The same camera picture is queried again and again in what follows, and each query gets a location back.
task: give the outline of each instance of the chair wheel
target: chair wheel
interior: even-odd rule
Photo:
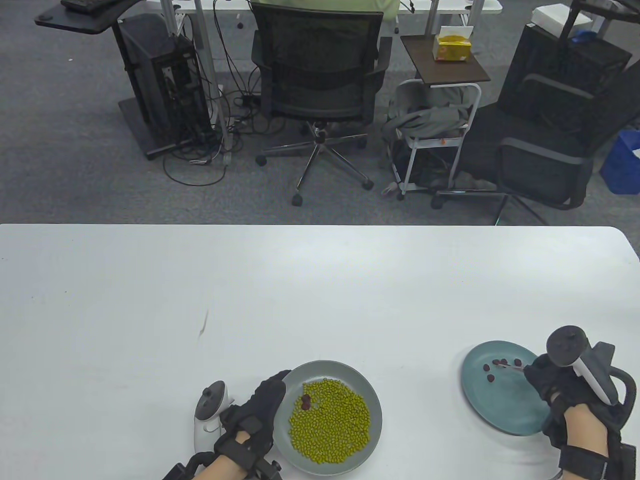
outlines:
[[[431,199],[431,208],[434,210],[440,210],[444,206],[445,198],[440,195],[434,195]]]

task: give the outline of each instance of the dark wooden tabletop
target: dark wooden tabletop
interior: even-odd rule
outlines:
[[[467,61],[435,61],[433,36],[404,35],[400,39],[418,75],[427,85],[478,83],[491,80],[473,54]]]
[[[72,12],[60,2],[33,19],[36,25],[96,35],[111,27],[124,12],[140,0],[122,0],[100,9],[94,15]]]

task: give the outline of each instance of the black office chair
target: black office chair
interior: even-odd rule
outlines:
[[[571,86],[531,74],[522,91],[535,86],[577,95],[586,102],[582,128],[568,134],[543,125],[543,118],[525,120],[501,111],[496,104],[479,108],[465,137],[457,172],[496,184],[496,190],[441,190],[431,206],[442,208],[445,197],[501,196],[495,224],[510,199],[526,208],[541,223],[547,222],[521,198],[560,210],[582,205],[593,172],[591,156],[609,138],[640,115],[640,61],[618,75],[594,97]]]
[[[365,190],[373,182],[333,146],[357,141],[366,146],[367,135],[328,138],[328,122],[359,121],[370,124],[376,92],[389,66],[391,41],[378,34],[382,13],[320,12],[252,3],[258,30],[253,37],[252,60],[262,78],[261,110],[267,118],[284,116],[307,123],[313,141],[267,148],[256,157],[264,166],[267,156],[313,147],[291,204],[302,205],[300,187],[320,152],[345,164],[362,179]]]

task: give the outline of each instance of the computer tower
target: computer tower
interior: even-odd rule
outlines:
[[[535,82],[523,84],[525,76],[539,74],[584,90],[602,92],[622,72],[631,54],[600,38],[566,46],[539,26],[525,25],[502,86],[498,106],[511,115],[535,120],[544,116],[562,130],[580,127],[588,100]]]
[[[164,20],[154,13],[126,18],[120,29],[151,128],[176,144],[210,132],[193,44],[182,35],[169,37]]]

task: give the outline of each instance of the black glove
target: black glove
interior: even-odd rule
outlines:
[[[216,444],[224,443],[240,430],[251,438],[245,444],[258,457],[266,455],[273,446],[273,419],[284,398],[287,387],[282,381],[291,370],[283,370],[264,380],[244,405],[232,405],[220,414],[226,433]]]
[[[536,389],[540,398],[552,407],[553,421],[545,424],[543,432],[551,439],[554,447],[566,445],[566,425],[564,412],[567,408],[586,404],[591,413],[600,420],[609,432],[611,440],[620,438],[620,429],[626,421],[622,405],[604,404],[593,392],[584,378],[578,377],[572,367],[558,367],[547,354],[540,355],[524,367],[524,376]],[[558,397],[551,402],[551,397]]]

